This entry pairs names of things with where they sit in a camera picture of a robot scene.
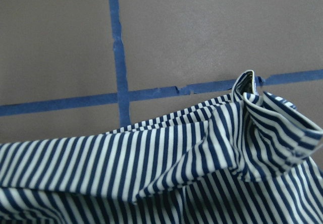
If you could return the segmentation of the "navy white striped polo shirt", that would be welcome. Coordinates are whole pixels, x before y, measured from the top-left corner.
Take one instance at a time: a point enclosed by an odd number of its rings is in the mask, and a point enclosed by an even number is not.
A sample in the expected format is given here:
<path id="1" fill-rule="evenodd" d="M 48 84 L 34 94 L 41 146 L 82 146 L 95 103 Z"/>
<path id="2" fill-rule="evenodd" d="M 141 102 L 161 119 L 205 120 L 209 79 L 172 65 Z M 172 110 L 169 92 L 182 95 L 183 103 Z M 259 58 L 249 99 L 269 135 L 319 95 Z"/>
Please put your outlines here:
<path id="1" fill-rule="evenodd" d="M 230 94 L 94 136 L 1 145 L 1 223 L 322 223 L 322 129 Z"/>

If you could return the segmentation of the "brown paper table cover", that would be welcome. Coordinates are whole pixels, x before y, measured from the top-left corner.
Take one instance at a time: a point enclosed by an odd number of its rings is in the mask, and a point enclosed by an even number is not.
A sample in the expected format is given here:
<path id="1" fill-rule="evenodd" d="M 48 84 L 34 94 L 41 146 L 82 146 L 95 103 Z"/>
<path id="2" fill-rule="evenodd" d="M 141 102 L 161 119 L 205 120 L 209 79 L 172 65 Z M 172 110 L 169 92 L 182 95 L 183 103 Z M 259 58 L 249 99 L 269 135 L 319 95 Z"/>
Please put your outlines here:
<path id="1" fill-rule="evenodd" d="M 322 0 L 1 0 L 1 104 L 322 68 Z"/>

